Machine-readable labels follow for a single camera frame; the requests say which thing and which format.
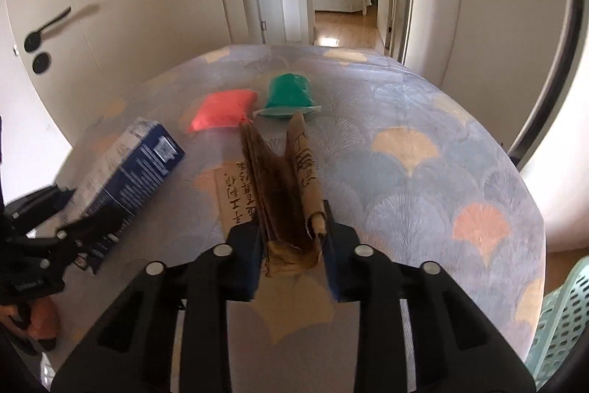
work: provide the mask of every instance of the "plastic basket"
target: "plastic basket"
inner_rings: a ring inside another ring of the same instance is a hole
[[[564,284],[544,297],[538,328],[525,365],[540,389],[567,357],[589,323],[589,257]]]

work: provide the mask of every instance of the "round table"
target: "round table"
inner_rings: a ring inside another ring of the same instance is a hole
[[[134,219],[96,276],[72,266],[55,296],[57,370],[150,260],[185,263],[223,241],[213,170],[242,160],[236,129],[186,134],[207,94],[258,91],[307,76],[319,113],[307,132],[336,221],[396,262],[435,260],[525,358],[544,286],[543,219],[490,134],[443,92],[388,57],[312,46],[231,46],[192,59],[114,102],[58,175],[76,187],[126,126],[161,122],[186,157]],[[280,151],[285,120],[255,125]],[[359,309],[336,304],[321,268],[262,278],[254,302],[228,310],[236,393],[351,391]]]

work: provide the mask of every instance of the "pink modeling clay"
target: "pink modeling clay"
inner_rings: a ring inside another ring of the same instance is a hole
[[[192,132],[219,127],[237,127],[242,122],[251,122],[257,92],[248,89],[210,94],[204,100],[190,124]]]

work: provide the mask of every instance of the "barcode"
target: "barcode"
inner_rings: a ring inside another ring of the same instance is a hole
[[[153,151],[159,158],[162,159],[164,163],[168,160],[172,160],[178,153],[176,152],[176,149],[172,147],[172,144],[170,144],[170,141],[167,140],[166,137],[160,137],[160,141],[154,147]]]

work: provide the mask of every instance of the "blue box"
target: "blue box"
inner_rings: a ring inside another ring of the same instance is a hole
[[[128,212],[122,227],[105,234],[76,265],[98,272],[123,230],[139,213],[157,187],[184,157],[184,151],[164,127],[138,118],[102,156],[76,189],[64,209],[64,220],[72,222],[116,203]]]

